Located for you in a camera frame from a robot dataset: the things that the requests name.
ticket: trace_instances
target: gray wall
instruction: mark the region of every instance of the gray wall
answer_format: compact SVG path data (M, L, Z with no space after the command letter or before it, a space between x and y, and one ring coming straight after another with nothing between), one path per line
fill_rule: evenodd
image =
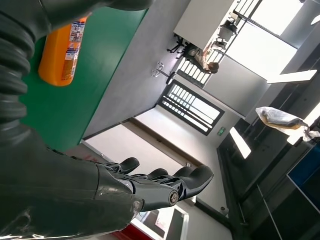
M171 144L211 168L214 174L214 180L198 198L217 211L226 206L218 155L210 138L161 106L138 116L137 119Z
M169 73L177 61L167 52L176 43L174 30L190 0L158 0L138 28L84 137L88 137L154 107L167 78L151 77L162 61Z
M269 86L260 76L225 57L219 72L213 75L205 91L246 117Z
M315 29L316 25L311 25L311 23L318 15L320 15L320 4L313 0L306 0L281 36L299 49Z
M140 166L130 175L148 175L156 169L165 169L174 175L184 167L123 125L105 131L86 143L118 164L137 158Z
M197 207L185 202L177 205L189 214L187 240L232 240L229 229Z

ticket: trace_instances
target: green surface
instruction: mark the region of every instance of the green surface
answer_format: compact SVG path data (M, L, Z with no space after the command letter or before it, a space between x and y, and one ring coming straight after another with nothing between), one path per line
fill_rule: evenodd
M78 145L145 12L111 8L94 12L86 25L75 76L67 87L54 87L39 78L38 68L45 39L38 41L31 60L31 74L23 79L29 93L20 98L28 109L23 122L54 149Z

